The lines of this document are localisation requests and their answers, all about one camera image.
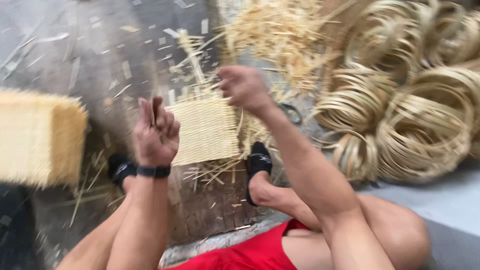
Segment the knee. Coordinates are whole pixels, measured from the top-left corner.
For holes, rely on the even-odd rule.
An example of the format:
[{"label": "knee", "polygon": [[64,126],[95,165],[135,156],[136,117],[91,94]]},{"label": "knee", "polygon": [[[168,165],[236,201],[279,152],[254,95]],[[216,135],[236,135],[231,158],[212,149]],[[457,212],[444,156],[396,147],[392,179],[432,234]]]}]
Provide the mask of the knee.
[{"label": "knee", "polygon": [[402,211],[396,219],[392,219],[390,231],[388,241],[397,253],[392,260],[396,270],[419,269],[430,258],[428,229],[425,221],[416,213],[409,209]]},{"label": "knee", "polygon": [[368,210],[367,221],[395,269],[419,269],[431,255],[425,221],[408,208],[374,197],[367,200],[375,200],[377,206]]}]

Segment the watch strap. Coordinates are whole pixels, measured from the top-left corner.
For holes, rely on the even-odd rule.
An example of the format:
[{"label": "watch strap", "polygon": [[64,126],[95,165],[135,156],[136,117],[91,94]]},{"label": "watch strap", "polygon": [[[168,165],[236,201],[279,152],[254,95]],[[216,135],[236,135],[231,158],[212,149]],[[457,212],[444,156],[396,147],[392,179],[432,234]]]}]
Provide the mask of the watch strap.
[{"label": "watch strap", "polygon": [[170,167],[138,166],[137,175],[167,177],[170,175]]}]

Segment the wooden board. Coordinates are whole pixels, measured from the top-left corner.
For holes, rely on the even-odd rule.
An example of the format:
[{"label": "wooden board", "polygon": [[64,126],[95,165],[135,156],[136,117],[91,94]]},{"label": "wooden board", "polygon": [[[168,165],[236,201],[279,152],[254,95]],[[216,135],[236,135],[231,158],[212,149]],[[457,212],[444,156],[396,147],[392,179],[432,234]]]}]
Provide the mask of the wooden board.
[{"label": "wooden board", "polygon": [[[158,60],[172,54],[175,63],[179,63],[186,57],[163,29],[186,28],[192,35],[201,34],[201,20],[207,17],[207,7],[200,0],[189,3],[193,2],[196,4],[188,9],[182,9],[173,1],[156,0],[142,0],[139,5],[128,0],[0,3],[0,31],[10,28],[1,36],[10,45],[0,46],[0,63],[21,42],[22,33],[28,33],[38,22],[41,23],[32,37],[38,36],[39,40],[69,34],[65,39],[35,44],[18,68],[0,85],[82,97],[90,114],[91,126],[86,138],[82,172],[85,172],[92,154],[101,150],[106,158],[113,152],[133,157],[131,131],[138,118],[136,99],[161,95],[168,100],[170,89],[175,89],[177,96],[181,95],[185,82],[172,82],[175,76],[167,71],[168,62]],[[125,25],[139,31],[121,30]],[[210,39],[213,34],[210,31],[204,36]],[[167,44],[159,44],[161,37],[166,37]],[[168,45],[172,47],[158,51],[159,47]],[[205,64],[206,70],[211,69],[211,63],[218,61],[215,49],[208,53],[211,58]],[[78,75],[72,86],[72,70],[78,61]],[[126,61],[132,73],[128,79],[122,68]],[[119,85],[109,90],[114,80],[118,80]],[[113,99],[130,84],[122,95]],[[125,96],[131,97],[132,101],[124,100]],[[109,148],[104,134],[109,135]],[[184,169],[173,170],[169,182],[171,244],[203,239],[252,222],[256,211],[246,202],[240,202],[245,194],[245,171],[237,172],[235,184],[231,183],[230,172],[219,176],[225,185],[213,181],[205,186],[199,182],[194,193],[193,181],[182,180]],[[96,170],[91,170],[87,185],[95,175]],[[31,190],[29,199],[36,219],[37,243],[47,269],[55,267],[69,250],[120,205],[121,200],[108,207],[121,196],[121,191],[111,184],[106,170],[100,173],[92,188],[95,191],[84,194],[83,198],[96,196],[97,199],[79,206],[71,228],[74,204],[61,205],[74,199],[70,188]],[[234,208],[232,204],[242,206]]]}]

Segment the person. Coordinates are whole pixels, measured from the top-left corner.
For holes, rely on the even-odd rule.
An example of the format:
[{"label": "person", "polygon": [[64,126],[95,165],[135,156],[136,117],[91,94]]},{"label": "person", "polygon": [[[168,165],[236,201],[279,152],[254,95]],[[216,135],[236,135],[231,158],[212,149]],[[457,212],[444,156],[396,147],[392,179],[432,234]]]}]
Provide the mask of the person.
[{"label": "person", "polygon": [[[232,247],[201,254],[183,269],[414,270],[429,258],[423,219],[409,209],[356,195],[344,175],[292,125],[262,76],[240,65],[219,69],[232,106],[256,115],[275,138],[292,188],[271,185],[263,144],[252,148],[246,198],[294,219]],[[162,99],[139,99],[134,130],[139,166],[168,167],[179,146],[180,125]],[[126,193],[120,207],[87,235],[59,270],[156,269],[167,243],[167,177],[136,175],[122,155],[109,158],[109,176]]]}]

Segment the forearm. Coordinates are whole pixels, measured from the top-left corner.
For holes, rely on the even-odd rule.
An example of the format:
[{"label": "forearm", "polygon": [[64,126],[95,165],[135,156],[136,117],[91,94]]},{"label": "forearm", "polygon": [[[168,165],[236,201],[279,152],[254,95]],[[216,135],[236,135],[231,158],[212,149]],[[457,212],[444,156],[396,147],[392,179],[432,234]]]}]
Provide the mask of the forearm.
[{"label": "forearm", "polygon": [[168,178],[137,176],[107,269],[157,269],[167,243]]},{"label": "forearm", "polygon": [[344,175],[289,122],[282,110],[272,107],[260,117],[276,140],[292,188],[321,223],[342,212],[360,211]]}]

